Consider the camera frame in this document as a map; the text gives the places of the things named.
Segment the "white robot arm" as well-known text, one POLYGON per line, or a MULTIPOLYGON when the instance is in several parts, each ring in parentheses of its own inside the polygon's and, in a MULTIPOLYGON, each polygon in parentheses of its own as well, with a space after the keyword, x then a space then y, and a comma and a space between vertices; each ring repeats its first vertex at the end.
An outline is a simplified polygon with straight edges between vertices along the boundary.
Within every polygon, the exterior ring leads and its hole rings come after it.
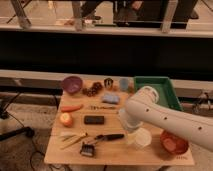
POLYGON ((123 128, 134 132, 146 122, 213 152, 213 119, 163 107, 158 100, 155 88, 140 88, 119 111, 123 128))

